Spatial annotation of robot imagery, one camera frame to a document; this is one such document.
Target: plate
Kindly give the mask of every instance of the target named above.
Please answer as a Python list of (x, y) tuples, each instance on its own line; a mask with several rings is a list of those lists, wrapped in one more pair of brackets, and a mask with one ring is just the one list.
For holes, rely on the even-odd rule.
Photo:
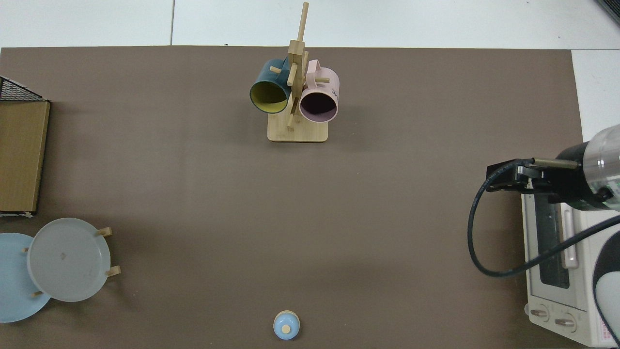
[(50, 300), (39, 291), (28, 275), (27, 254), (32, 237), (18, 233), (0, 233), (0, 323), (24, 320), (41, 310)]
[(28, 272), (37, 287), (64, 302), (83, 301), (104, 285), (110, 250), (103, 236), (77, 218), (56, 219), (30, 244)]

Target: oven knob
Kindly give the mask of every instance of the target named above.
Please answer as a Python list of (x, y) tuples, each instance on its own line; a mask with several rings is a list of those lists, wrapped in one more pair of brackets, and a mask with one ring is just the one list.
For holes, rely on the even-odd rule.
[(547, 307), (542, 304), (538, 304), (537, 307), (538, 309), (530, 310), (529, 303), (528, 303), (525, 305), (525, 308), (523, 310), (525, 311), (525, 314), (527, 316), (534, 315), (536, 317), (541, 318), (543, 322), (549, 321), (549, 312), (547, 311)]
[(534, 310), (530, 310), (529, 313), (534, 316), (538, 316), (538, 317), (547, 317), (547, 312), (544, 310), (534, 309)]
[(556, 325), (563, 326), (564, 328), (566, 328), (567, 330), (570, 330), (571, 332), (574, 332), (577, 330), (577, 324), (575, 323), (575, 318), (569, 313), (565, 313), (563, 319), (556, 319), (555, 323)]

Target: blue plate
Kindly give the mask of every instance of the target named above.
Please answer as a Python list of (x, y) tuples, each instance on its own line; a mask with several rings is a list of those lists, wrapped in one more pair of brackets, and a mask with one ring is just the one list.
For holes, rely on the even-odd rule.
[(38, 289), (30, 279), (27, 253), (32, 237), (17, 233), (0, 233), (0, 323), (23, 320), (50, 300), (43, 293), (32, 297)]

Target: gray plate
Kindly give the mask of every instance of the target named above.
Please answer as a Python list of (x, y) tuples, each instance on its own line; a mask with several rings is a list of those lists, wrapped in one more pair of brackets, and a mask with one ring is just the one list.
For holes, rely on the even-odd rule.
[(28, 251), (28, 272), (52, 298), (83, 301), (101, 289), (110, 250), (97, 229), (77, 218), (56, 219), (41, 228)]

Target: wire basket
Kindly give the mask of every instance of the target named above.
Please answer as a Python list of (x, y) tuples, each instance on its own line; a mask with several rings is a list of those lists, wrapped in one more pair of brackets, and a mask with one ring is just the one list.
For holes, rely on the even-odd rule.
[(0, 102), (37, 102), (47, 99), (23, 87), (22, 85), (0, 76)]

